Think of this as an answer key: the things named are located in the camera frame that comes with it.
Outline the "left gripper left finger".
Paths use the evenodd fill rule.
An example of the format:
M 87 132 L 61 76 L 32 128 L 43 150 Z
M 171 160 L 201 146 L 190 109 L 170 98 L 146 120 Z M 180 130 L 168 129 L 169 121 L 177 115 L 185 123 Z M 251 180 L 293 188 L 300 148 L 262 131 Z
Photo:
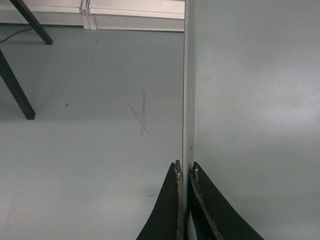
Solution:
M 154 208 L 138 240 L 182 240 L 184 238 L 184 189 L 179 160 L 171 163 Z

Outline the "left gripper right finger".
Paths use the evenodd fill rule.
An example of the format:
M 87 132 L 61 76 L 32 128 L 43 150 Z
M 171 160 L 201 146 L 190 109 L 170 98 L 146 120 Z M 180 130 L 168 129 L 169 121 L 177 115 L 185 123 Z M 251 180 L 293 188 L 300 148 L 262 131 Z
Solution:
M 198 240 L 261 240 L 237 213 L 201 166 L 194 162 L 189 175 L 190 210 Z

